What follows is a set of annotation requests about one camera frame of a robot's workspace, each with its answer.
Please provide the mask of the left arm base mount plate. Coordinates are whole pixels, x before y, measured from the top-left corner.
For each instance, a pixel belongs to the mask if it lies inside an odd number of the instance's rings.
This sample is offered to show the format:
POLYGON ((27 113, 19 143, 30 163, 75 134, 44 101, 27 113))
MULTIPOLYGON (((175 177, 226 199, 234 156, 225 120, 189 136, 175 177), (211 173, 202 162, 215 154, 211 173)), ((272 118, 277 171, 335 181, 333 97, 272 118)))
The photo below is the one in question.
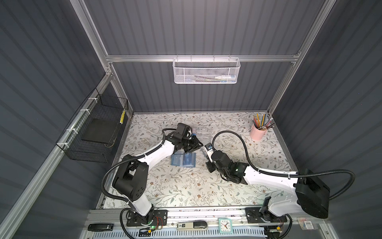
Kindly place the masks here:
POLYGON ((128 212, 126 216, 128 227, 141 226, 166 226, 168 219, 168 210, 151 210, 146 216, 138 213, 128 212))

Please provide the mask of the blue leather card holder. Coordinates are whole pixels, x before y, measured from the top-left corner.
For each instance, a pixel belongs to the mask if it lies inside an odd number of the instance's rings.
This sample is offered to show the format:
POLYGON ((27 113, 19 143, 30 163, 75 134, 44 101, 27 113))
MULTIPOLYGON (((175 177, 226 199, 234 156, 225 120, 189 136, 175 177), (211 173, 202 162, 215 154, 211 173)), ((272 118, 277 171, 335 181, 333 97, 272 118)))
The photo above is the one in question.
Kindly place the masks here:
POLYGON ((171 156, 171 165, 185 168, 196 167, 196 153, 176 152, 171 156))

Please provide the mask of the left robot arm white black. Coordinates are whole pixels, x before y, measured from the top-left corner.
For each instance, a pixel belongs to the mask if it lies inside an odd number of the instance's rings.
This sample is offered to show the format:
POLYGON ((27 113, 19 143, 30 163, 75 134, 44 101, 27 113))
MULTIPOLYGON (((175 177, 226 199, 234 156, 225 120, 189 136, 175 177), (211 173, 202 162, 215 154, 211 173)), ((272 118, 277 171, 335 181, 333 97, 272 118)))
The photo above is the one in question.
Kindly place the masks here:
POLYGON ((191 126, 179 123, 176 129, 170 129, 159 144, 141 155, 127 155, 112 182, 112 187, 122 195, 138 215, 146 217, 153 211, 153 205, 145 195, 148 173, 163 159, 177 151, 194 152, 203 145, 191 126))

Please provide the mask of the clear acrylic organizer box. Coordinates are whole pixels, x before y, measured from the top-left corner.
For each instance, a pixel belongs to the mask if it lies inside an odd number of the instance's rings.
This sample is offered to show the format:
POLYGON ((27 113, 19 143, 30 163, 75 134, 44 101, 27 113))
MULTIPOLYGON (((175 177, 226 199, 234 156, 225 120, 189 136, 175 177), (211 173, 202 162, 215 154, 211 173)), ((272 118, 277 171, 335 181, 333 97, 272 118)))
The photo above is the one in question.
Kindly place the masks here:
POLYGON ((203 145, 212 142, 212 130, 206 126, 193 126, 193 134, 203 145))

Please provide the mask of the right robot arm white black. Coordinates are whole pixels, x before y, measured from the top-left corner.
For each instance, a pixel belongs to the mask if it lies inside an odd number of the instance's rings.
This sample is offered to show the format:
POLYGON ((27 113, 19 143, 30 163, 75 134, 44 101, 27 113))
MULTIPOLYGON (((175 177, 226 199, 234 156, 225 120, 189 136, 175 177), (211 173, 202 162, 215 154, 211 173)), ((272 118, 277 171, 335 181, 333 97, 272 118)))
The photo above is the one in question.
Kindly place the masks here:
POLYGON ((266 197, 260 210, 262 217, 305 212, 326 219, 329 212, 329 187, 318 177, 292 178, 292 172, 282 172, 281 177, 270 176, 252 168, 248 163, 233 162, 226 153, 213 148, 204 149, 209 172, 219 172, 225 181, 244 185, 263 185, 284 191, 279 197, 266 197))

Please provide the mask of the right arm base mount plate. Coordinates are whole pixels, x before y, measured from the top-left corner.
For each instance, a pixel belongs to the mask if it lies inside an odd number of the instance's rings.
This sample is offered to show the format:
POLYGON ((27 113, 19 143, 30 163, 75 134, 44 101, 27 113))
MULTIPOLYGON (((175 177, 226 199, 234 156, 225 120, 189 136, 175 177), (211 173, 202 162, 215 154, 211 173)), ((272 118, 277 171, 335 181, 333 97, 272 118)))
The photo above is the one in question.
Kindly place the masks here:
POLYGON ((286 216, 277 217, 268 211, 262 212, 260 207, 245 208, 245 216, 248 223, 285 223, 286 216))

